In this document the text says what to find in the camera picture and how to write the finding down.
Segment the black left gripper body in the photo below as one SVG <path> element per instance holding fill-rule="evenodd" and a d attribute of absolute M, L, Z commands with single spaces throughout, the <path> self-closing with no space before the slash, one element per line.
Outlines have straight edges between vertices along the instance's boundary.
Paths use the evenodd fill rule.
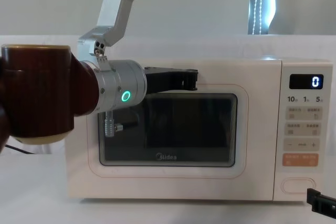
<path fill-rule="evenodd" d="M 183 88 L 184 70 L 174 68 L 145 67 L 147 94 L 159 93 Z"/>

